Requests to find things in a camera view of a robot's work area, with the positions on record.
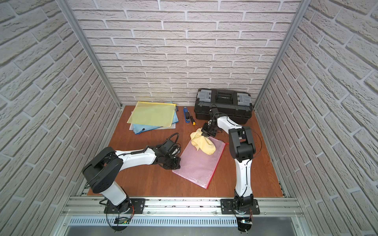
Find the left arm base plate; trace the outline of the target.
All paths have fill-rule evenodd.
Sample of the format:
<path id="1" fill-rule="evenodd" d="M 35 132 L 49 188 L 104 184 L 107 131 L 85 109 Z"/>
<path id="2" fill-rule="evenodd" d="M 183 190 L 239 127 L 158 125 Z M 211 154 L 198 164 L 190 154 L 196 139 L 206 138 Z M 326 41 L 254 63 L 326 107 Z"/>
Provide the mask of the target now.
<path id="1" fill-rule="evenodd" d="M 105 204 L 105 214 L 142 214 L 145 207 L 146 199 L 144 198 L 126 198 L 119 205 L 114 205 L 107 199 Z"/>

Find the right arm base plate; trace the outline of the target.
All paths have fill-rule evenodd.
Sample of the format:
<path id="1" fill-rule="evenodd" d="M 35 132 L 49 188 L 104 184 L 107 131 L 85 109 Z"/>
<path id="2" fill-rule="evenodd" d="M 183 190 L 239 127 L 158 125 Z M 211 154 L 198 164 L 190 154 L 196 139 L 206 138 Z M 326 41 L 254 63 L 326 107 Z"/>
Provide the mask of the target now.
<path id="1" fill-rule="evenodd" d="M 257 199 L 254 199 L 251 206 L 249 206 L 246 210 L 237 210 L 234 199 L 220 199 L 220 210 L 222 215 L 233 215 L 234 213 L 236 215 L 249 215 L 250 210 L 252 211 L 253 215 L 259 215 L 260 214 L 260 208 Z"/>

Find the pink document bag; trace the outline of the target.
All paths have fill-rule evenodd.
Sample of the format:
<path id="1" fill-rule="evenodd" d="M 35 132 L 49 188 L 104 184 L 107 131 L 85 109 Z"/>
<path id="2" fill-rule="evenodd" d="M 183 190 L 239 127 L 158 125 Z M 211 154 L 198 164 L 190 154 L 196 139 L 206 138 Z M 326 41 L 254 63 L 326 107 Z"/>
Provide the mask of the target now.
<path id="1" fill-rule="evenodd" d="M 180 169 L 172 172 L 204 189 L 207 189 L 215 173 L 226 143 L 210 138 L 215 145 L 215 152 L 207 155 L 200 149 L 196 149 L 189 142 L 181 154 Z"/>

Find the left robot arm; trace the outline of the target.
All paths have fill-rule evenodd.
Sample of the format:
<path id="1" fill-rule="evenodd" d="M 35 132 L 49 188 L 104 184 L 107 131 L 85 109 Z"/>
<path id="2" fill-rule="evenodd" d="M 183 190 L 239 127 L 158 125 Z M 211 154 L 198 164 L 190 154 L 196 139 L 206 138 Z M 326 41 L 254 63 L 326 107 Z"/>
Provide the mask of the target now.
<path id="1" fill-rule="evenodd" d="M 116 183 L 119 173 L 139 166 L 157 165 L 165 170 L 180 169 L 181 145 L 179 134 L 170 135 L 162 144 L 139 150 L 121 151 L 106 147 L 82 169 L 82 174 L 94 194 L 105 197 L 105 213 L 126 213 L 132 210 L 132 201 Z"/>

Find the yellow cleaning cloth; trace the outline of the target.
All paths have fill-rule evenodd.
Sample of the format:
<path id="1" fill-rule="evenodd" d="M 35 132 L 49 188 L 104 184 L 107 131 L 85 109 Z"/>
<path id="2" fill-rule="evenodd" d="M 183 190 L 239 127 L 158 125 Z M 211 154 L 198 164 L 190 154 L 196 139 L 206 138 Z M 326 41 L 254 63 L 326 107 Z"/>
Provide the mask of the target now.
<path id="1" fill-rule="evenodd" d="M 207 155 L 212 155 L 216 151 L 214 143 L 208 138 L 203 136 L 201 128 L 190 134 L 191 144 L 196 150 L 201 150 Z"/>

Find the clear mesh document bag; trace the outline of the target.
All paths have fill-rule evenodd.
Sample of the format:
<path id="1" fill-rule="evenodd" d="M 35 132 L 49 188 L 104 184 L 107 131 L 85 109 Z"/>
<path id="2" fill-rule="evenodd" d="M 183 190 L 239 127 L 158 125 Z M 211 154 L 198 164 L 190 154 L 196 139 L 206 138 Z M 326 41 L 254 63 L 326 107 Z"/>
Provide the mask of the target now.
<path id="1" fill-rule="evenodd" d="M 164 130 L 164 129 L 175 129 L 176 124 L 172 124 L 170 127 L 158 127 L 157 129 Z M 130 125 L 129 130 L 133 130 L 133 124 Z"/>

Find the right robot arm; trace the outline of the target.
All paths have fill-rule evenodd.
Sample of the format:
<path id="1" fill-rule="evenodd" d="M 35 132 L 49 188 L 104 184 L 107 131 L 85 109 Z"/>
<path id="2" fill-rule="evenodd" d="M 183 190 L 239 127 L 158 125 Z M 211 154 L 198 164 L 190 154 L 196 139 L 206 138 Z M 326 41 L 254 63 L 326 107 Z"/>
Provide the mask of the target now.
<path id="1" fill-rule="evenodd" d="M 236 186 L 231 210 L 235 213 L 259 213 L 257 201 L 251 187 L 251 166 L 256 154 L 256 146 L 252 130 L 234 122 L 227 114 L 217 108 L 210 109 L 210 119 L 202 127 L 202 135 L 215 137 L 218 130 L 228 134 L 229 152 L 235 161 Z"/>

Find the yellow document bag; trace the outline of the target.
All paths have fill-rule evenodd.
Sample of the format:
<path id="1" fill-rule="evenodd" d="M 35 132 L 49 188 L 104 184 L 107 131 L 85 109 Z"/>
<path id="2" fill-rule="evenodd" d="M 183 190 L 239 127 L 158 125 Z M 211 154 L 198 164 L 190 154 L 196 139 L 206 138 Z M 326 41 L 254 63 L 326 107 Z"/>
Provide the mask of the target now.
<path id="1" fill-rule="evenodd" d="M 175 111 L 176 105 L 173 103 L 138 101 L 127 123 L 169 127 L 173 122 Z"/>

